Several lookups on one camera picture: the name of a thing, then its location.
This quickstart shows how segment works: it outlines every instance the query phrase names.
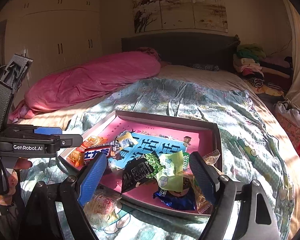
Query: bed sheet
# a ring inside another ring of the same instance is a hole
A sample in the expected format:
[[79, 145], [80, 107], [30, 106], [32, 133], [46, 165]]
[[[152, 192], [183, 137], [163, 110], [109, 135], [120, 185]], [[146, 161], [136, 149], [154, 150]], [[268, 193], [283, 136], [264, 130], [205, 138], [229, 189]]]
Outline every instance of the bed sheet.
[[[253, 100], [256, 111], [265, 123], [268, 133], [279, 139], [279, 152], [281, 157], [286, 162], [288, 173], [292, 178], [295, 187], [295, 209], [291, 218], [289, 233], [289, 239], [291, 239], [300, 228], [300, 159], [285, 131], [279, 125], [270, 111], [266, 108], [266, 106], [262, 103], [262, 101], [238, 76], [229, 72], [211, 72], [197, 70], [185, 66], [168, 65], [161, 69], [157, 77], [193, 82], [204, 87], [224, 91], [249, 91], [250, 98]], [[74, 114], [87, 110], [91, 106], [101, 102], [104, 98], [105, 97], [96, 98], [75, 106], [57, 110], [53, 113], [38, 115], [30, 120], [20, 120], [19, 123], [41, 126], [56, 126], [65, 129], [68, 121]]]

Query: blue gripper pad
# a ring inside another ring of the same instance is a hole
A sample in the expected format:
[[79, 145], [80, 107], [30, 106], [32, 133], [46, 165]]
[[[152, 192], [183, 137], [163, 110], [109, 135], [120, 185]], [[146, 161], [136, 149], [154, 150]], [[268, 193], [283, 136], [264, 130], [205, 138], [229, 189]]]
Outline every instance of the blue gripper pad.
[[62, 134], [62, 129], [60, 127], [39, 127], [34, 130], [34, 133], [46, 134], [46, 135]]
[[92, 165], [92, 167], [88, 167], [88, 169], [90, 170], [80, 185], [80, 195], [78, 197], [78, 202], [81, 206], [84, 206], [85, 203], [90, 201], [93, 197], [94, 191], [96, 190], [107, 166], [106, 155], [103, 153], [100, 154], [99, 158], [95, 162], [92, 162], [90, 165]]
[[189, 156], [189, 166], [206, 200], [215, 205], [216, 192], [219, 189], [218, 173], [207, 165], [198, 152]]

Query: open box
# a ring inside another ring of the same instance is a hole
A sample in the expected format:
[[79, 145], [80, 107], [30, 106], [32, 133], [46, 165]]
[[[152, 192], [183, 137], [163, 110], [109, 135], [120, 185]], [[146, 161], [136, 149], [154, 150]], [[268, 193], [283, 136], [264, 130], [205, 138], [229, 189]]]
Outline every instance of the open box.
[[[194, 151], [198, 151], [199, 154], [204, 157], [214, 150], [219, 150], [220, 157], [215, 166], [220, 171], [223, 169], [220, 131], [217, 124], [211, 122], [116, 110], [85, 132], [82, 137], [83, 140], [86, 140], [89, 136], [102, 136], [108, 138], [108, 142], [110, 142], [124, 130], [134, 132], [133, 136], [138, 138], [141, 143], [137, 145], [139, 148], [138, 151], [143, 150], [143, 153], [146, 153], [145, 151], [147, 150], [148, 153], [153, 150], [156, 152], [159, 150], [162, 152], [162, 150], [164, 150], [167, 153], [171, 153], [182, 149], [190, 154]], [[145, 139], [142, 140], [146, 135], [156, 136], [157, 141], [155, 143], [157, 144], [151, 146], [149, 141], [147, 142]], [[184, 144], [185, 136], [191, 137], [189, 144]], [[75, 167], [74, 164], [67, 159], [73, 150], [74, 148], [66, 149], [59, 158], [63, 158], [63, 160], [65, 160], [63, 163], [66, 163], [68, 166], [80, 170], [81, 167]], [[118, 162], [118, 167], [124, 167], [128, 160], [133, 159], [136, 156], [136, 150], [137, 148], [129, 149], [123, 153], [121, 152], [123, 159], [116, 161]], [[121, 179], [122, 170], [118, 170], [103, 175], [100, 184], [121, 192]], [[199, 214], [197, 211], [179, 211], [172, 209], [158, 198], [153, 198], [153, 193], [157, 190], [157, 182], [149, 182], [123, 193], [122, 199], [128, 203], [182, 218], [206, 216], [211, 213], [211, 209], [206, 210], [204, 214]]]

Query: headboard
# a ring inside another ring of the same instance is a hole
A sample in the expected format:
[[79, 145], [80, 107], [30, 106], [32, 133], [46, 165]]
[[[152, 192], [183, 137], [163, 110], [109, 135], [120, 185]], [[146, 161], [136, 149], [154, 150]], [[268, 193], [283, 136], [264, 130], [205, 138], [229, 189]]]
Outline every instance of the headboard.
[[163, 61], [173, 65], [213, 64], [222, 70], [234, 72], [233, 54], [240, 40], [237, 35], [166, 32], [122, 38], [121, 43], [122, 51], [132, 51], [139, 47], [154, 48]]

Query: pink blanket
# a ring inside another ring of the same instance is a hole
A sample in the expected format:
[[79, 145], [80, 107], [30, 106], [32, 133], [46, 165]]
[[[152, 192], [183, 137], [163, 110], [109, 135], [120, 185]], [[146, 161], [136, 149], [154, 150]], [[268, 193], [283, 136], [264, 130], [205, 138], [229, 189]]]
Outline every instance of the pink blanket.
[[9, 119], [31, 119], [36, 114], [62, 109], [96, 97], [121, 86], [155, 76], [160, 63], [139, 51], [122, 52], [97, 58], [76, 68], [48, 75], [24, 95]]

